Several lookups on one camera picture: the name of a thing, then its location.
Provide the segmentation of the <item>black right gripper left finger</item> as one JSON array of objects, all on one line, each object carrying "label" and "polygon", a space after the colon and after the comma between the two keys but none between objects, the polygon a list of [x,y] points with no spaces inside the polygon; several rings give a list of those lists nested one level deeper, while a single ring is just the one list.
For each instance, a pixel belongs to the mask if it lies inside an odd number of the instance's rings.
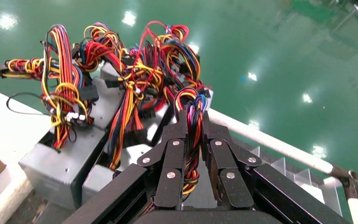
[{"label": "black right gripper left finger", "polygon": [[161,141],[137,159],[147,169],[146,188],[154,194],[155,210],[180,210],[188,125],[184,110],[175,124],[163,128]]}]

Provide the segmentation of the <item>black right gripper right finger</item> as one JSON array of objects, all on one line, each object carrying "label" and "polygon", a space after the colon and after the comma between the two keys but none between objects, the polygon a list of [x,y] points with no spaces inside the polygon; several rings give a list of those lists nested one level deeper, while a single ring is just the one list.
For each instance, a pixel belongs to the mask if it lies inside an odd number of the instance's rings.
[{"label": "black right gripper right finger", "polygon": [[248,150],[248,144],[235,143],[229,129],[213,123],[208,112],[202,116],[201,143],[218,208],[251,210],[255,203],[253,170],[262,160]]}]

